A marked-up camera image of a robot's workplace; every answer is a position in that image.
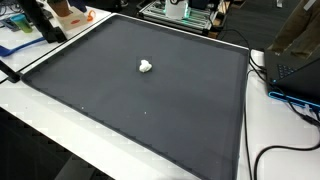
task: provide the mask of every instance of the wire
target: wire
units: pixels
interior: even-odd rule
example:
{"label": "wire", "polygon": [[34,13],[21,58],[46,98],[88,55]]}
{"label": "wire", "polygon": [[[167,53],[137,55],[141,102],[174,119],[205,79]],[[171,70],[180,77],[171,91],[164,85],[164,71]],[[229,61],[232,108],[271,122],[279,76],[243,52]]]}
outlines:
{"label": "wire", "polygon": [[8,5],[8,7],[9,7],[9,9],[11,9],[11,11],[13,11],[15,13],[21,13],[23,11],[22,8],[18,4],[11,4],[11,5]]}
{"label": "wire", "polygon": [[[295,112],[299,117],[301,117],[303,120],[305,120],[306,122],[316,126],[318,129],[320,127],[320,122],[313,119],[312,117],[310,116],[307,116],[307,115],[304,115],[302,113],[300,113],[299,111],[297,111],[297,109],[293,106],[292,102],[290,101],[290,99],[287,97],[287,95],[279,88],[279,87],[276,87],[274,86],[273,84],[271,84],[270,82],[267,82],[266,79],[264,79],[258,72],[258,70],[253,66],[251,65],[251,67],[253,68],[253,71],[256,72],[256,74],[259,76],[259,78],[261,80],[263,80],[264,82],[266,82],[267,84],[269,84],[270,86],[272,86],[273,88],[276,88],[277,90],[279,90],[282,94],[283,94],[283,97],[287,100],[288,104],[290,105],[291,109],[293,110],[293,112]],[[316,116],[317,116],[317,119],[320,120],[319,118],[319,111],[316,112]],[[262,155],[271,150],[271,149],[288,149],[288,150],[295,150],[295,151],[312,151],[312,150],[315,150],[315,149],[318,149],[320,148],[320,140],[319,140],[319,143],[316,144],[315,146],[311,147],[311,148],[295,148],[295,147],[289,147],[289,146],[280,146],[280,145],[274,145],[274,146],[269,146],[269,147],[266,147],[264,148],[263,150],[261,150],[259,152],[259,154],[257,155],[257,158],[256,158],[256,161],[255,161],[255,164],[254,164],[254,169],[253,169],[253,174],[254,174],[254,180],[258,180],[258,172],[257,172],[257,169],[258,169],[258,165],[259,165],[259,160],[260,158],[262,157]]]}
{"label": "wire", "polygon": [[278,145],[266,147],[266,148],[264,148],[263,150],[261,150],[259,152],[259,154],[258,154],[258,156],[256,158],[256,161],[254,163],[254,170],[253,170],[254,180],[258,180],[258,171],[257,170],[258,170],[259,160],[261,159],[262,155],[264,153],[266,153],[267,151],[269,151],[271,149],[288,149],[288,150],[294,150],[294,151],[313,151],[313,150],[316,150],[318,148],[320,148],[320,140],[315,146],[310,147],[310,148],[295,148],[295,147],[278,146]]}
{"label": "wire", "polygon": [[[315,120],[314,118],[308,116],[308,115],[304,115],[300,112],[298,112],[296,110],[296,108],[293,106],[292,102],[290,101],[290,99],[286,96],[286,94],[279,88],[279,87],[276,87],[274,86],[272,83],[268,82],[265,78],[263,78],[261,76],[261,74],[259,73],[262,72],[262,73],[266,73],[266,68],[265,67],[262,67],[262,66],[259,66],[255,63],[255,61],[253,60],[252,56],[251,56],[251,51],[252,49],[250,49],[250,45],[249,45],[249,42],[248,40],[237,30],[234,30],[234,29],[225,29],[225,30],[221,30],[221,31],[234,31],[236,33],[239,34],[239,36],[241,36],[243,38],[243,40],[246,42],[248,48],[249,48],[249,65],[251,66],[252,70],[250,70],[248,73],[247,73],[247,78],[248,78],[248,75],[249,73],[251,73],[252,71],[254,71],[258,77],[263,80],[265,83],[269,84],[271,87],[273,88],[276,88],[278,89],[282,95],[284,96],[284,98],[287,100],[288,104],[290,105],[291,109],[293,110],[293,112],[295,112],[297,115],[299,115],[299,117],[301,117],[303,120],[305,120],[306,122],[316,126],[319,130],[319,134],[320,134],[320,118],[319,118],[319,112],[316,112],[317,114],[317,120]],[[245,106],[244,106],[244,125],[245,125],[245,143],[246,143],[246,152],[247,152],[247,161],[248,161],[248,169],[249,169],[249,175],[250,175],[250,180],[252,180],[252,173],[251,173],[251,163],[250,163],[250,153],[249,153],[249,145],[248,145],[248,131],[247,131],[247,112],[246,112],[246,100],[245,100]],[[289,147],[289,146],[280,146],[280,145],[274,145],[274,146],[269,146],[269,147],[266,147],[264,148],[263,150],[261,150],[255,160],[255,163],[254,163],[254,170],[253,170],[253,175],[254,175],[254,180],[258,180],[257,178],[257,169],[258,169],[258,165],[259,165],[259,160],[260,158],[262,157],[262,155],[271,150],[271,149],[288,149],[288,150],[295,150],[295,151],[312,151],[312,150],[315,150],[315,149],[318,149],[320,148],[320,140],[319,142],[311,147],[311,148],[296,148],[296,147]]]}
{"label": "wire", "polygon": [[318,121],[320,121],[319,112],[315,112],[315,113],[316,113],[316,116],[317,116]]}
{"label": "wire", "polygon": [[7,12],[7,6],[0,5],[0,17],[5,15]]}

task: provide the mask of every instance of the gray mat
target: gray mat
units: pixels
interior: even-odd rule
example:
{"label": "gray mat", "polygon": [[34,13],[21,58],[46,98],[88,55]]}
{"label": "gray mat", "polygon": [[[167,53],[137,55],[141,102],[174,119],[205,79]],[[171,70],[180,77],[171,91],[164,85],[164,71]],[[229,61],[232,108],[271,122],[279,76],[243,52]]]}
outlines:
{"label": "gray mat", "polygon": [[[23,76],[202,179],[236,179],[248,51],[114,16]],[[153,69],[140,73],[141,59]]]}

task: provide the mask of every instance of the desk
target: desk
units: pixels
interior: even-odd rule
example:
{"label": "desk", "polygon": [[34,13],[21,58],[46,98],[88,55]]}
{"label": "desk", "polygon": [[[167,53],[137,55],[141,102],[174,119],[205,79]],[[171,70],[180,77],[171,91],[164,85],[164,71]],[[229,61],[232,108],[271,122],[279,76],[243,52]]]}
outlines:
{"label": "desk", "polygon": [[[27,72],[54,52],[41,58]],[[252,52],[257,63],[263,53]],[[0,106],[74,154],[117,180],[198,179],[170,161],[83,116],[22,82],[0,84]],[[319,139],[316,128],[300,120],[287,105],[266,96],[265,85],[253,73],[247,87],[247,116],[251,162],[256,154],[273,144],[309,147]],[[238,180],[248,180],[246,151],[242,135]],[[261,180],[317,180],[320,150],[266,153],[259,166]]]}
{"label": "desk", "polygon": [[[48,5],[46,5],[45,8],[48,10],[51,10]],[[91,27],[95,23],[101,21],[102,19],[106,18],[111,14],[110,12],[107,12],[107,11],[88,7],[87,12],[89,12],[90,10],[94,10],[96,12],[96,17],[94,18],[94,20],[92,22],[89,22],[86,25],[83,25],[65,32],[65,35],[67,36],[67,39],[69,41],[71,40],[71,38],[75,37],[80,32]],[[50,19],[50,22],[54,27],[60,26],[60,24],[55,19]],[[33,26],[33,29],[34,30],[32,33],[25,34],[22,31],[11,32],[8,28],[1,28],[0,44],[4,47],[11,49],[42,36],[41,33],[34,26]],[[5,64],[7,64],[10,68],[12,68],[14,71],[19,71],[25,66],[32,63],[33,61],[37,60],[39,57],[43,56],[44,54],[54,50],[55,48],[61,45],[62,44],[59,44],[57,42],[48,44],[46,41],[43,41],[35,45],[32,45],[30,47],[24,48],[23,50],[18,51],[15,54],[12,54],[11,56],[1,57],[0,59]],[[0,71],[0,82],[5,78],[7,78],[7,76]]]}

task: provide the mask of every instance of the floor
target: floor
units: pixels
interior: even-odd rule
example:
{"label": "floor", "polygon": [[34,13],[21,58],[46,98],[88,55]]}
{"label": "floor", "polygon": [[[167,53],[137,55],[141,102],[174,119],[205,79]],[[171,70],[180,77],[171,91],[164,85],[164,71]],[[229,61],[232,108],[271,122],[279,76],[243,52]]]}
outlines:
{"label": "floor", "polygon": [[[140,1],[129,0],[129,6],[120,13],[135,16],[136,5]],[[298,2],[299,0],[285,0],[283,7],[278,8],[276,7],[276,0],[246,0],[240,9],[230,9],[225,29],[239,31],[248,40],[251,48],[266,49]],[[218,38],[223,38],[223,41],[226,42],[246,46],[243,38],[232,31],[222,32]],[[319,56],[320,51],[318,50],[311,58]]]}

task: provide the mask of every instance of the blue object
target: blue object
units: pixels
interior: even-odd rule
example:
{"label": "blue object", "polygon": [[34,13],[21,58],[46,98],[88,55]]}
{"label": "blue object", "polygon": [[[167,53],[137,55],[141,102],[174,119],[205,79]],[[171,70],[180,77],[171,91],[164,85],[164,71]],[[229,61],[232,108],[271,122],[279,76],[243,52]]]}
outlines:
{"label": "blue object", "polygon": [[14,49],[7,49],[7,48],[5,48],[5,47],[0,45],[0,56],[1,57],[9,56],[9,55],[15,53],[16,51],[18,51],[18,50],[20,50],[22,48],[25,48],[27,46],[30,46],[32,44],[35,44],[35,43],[38,43],[38,42],[41,42],[41,41],[44,41],[44,40],[45,40],[44,37],[41,37],[39,39],[33,40],[33,41],[28,42],[26,44],[23,44],[21,46],[18,46],[18,47],[14,48]]}
{"label": "blue object", "polygon": [[[287,99],[283,96],[283,94],[278,93],[278,92],[270,92],[269,93],[269,97],[283,101],[283,102],[287,102]],[[315,107],[315,108],[320,108],[320,104],[315,104],[309,101],[305,101],[299,98],[295,98],[292,96],[287,96],[288,99],[290,99],[291,103],[296,105],[296,106],[300,106],[302,108],[305,108],[305,105],[308,104],[310,107]]]}
{"label": "blue object", "polygon": [[16,16],[11,17],[10,19],[11,21],[23,21],[26,19],[26,16],[23,14],[18,14]]}
{"label": "blue object", "polygon": [[68,0],[70,6],[74,6],[83,13],[87,12],[86,4],[83,0]]}

